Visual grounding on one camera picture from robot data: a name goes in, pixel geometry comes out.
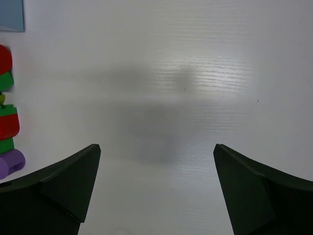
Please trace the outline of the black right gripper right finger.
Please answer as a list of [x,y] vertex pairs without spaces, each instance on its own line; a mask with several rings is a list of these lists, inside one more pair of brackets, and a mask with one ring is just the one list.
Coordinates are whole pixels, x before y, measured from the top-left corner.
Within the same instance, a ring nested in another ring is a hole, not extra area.
[[214,161],[236,235],[311,235],[313,183],[252,160],[224,144]]

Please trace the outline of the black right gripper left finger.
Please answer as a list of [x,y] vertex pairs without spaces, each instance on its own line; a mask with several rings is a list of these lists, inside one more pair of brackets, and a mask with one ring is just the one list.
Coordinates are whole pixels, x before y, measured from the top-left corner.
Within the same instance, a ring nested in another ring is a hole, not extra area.
[[2,235],[76,235],[100,162],[98,144],[0,185]]

